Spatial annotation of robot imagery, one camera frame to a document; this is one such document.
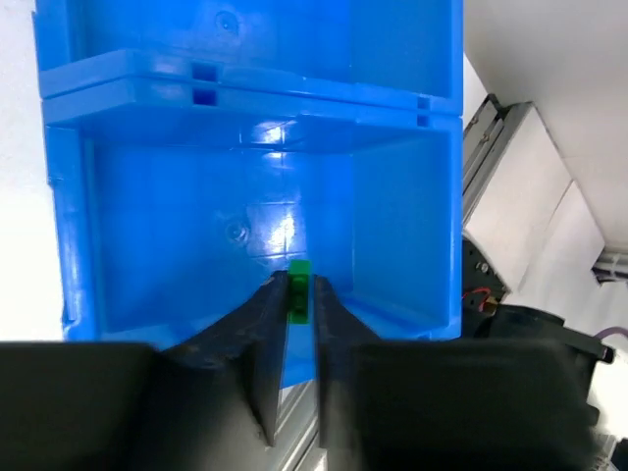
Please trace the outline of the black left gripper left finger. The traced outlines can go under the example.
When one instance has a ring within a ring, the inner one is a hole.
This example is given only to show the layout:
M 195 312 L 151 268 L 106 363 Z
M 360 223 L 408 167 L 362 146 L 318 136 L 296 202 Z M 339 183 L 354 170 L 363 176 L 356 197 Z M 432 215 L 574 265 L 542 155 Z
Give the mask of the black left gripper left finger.
M 5 342 L 5 470 L 260 470 L 275 441 L 288 275 L 166 350 Z

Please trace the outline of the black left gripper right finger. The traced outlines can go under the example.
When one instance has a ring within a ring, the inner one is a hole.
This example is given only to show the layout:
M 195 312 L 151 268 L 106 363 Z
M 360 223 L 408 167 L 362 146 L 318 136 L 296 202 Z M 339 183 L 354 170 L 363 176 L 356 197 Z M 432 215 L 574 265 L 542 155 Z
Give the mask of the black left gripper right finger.
M 314 282 L 319 438 L 331 470 L 586 470 L 575 368 L 549 340 L 379 338 Z

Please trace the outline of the small green lego cube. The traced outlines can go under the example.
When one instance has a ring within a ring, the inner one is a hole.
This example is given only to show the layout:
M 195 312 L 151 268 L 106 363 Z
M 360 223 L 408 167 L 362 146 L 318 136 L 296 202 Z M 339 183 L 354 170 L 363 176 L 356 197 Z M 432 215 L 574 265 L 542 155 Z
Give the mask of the small green lego cube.
M 311 263 L 294 259 L 288 266 L 288 319 L 292 324 L 305 325 L 309 314 Z

